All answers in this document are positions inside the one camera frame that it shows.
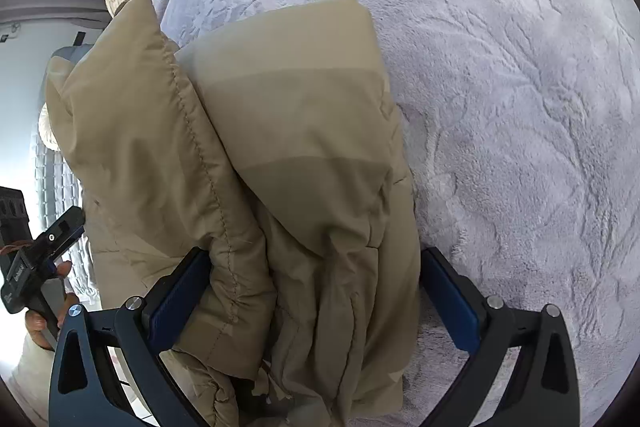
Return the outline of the person's left hand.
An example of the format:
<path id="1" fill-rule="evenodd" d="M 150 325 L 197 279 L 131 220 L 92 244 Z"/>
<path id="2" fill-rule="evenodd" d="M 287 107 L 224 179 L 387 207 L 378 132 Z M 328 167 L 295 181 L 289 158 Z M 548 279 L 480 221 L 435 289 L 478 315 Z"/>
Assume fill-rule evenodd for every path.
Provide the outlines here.
<path id="1" fill-rule="evenodd" d="M 25 325 L 30 339 L 40 348 L 53 351 L 71 306 L 79 303 L 78 297 L 65 289 L 66 277 L 73 269 L 73 262 L 65 260 L 48 262 L 44 271 L 35 275 L 28 286 Z"/>

